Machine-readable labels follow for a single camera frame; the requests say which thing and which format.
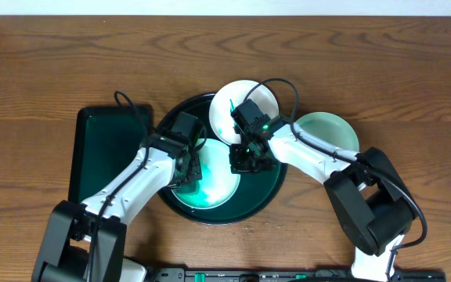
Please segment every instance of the white backdrop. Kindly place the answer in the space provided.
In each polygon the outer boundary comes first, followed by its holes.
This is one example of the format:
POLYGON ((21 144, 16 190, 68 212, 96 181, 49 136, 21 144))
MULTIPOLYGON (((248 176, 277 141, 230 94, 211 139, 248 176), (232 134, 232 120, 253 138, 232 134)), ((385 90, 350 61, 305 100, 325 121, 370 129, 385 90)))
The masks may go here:
POLYGON ((0 0, 0 15, 451 16, 451 0, 0 0))

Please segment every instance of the round black tray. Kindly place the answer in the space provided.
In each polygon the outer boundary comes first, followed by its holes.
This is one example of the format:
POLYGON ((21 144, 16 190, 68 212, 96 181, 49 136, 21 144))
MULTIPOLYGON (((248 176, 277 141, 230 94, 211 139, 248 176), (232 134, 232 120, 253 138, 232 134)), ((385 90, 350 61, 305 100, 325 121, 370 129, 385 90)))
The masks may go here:
MULTIPOLYGON (((169 126, 182 111, 198 117, 207 126, 208 138, 218 139, 211 130, 208 111, 214 93, 190 98, 171 110, 157 126, 169 126)), ((234 195, 216 208, 196 209, 183 204, 170 189, 158 192, 161 199, 176 213, 186 219, 205 224, 223 225, 240 222, 257 214, 276 196, 287 174, 287 165, 279 163, 275 170, 254 175, 242 175, 234 195)))

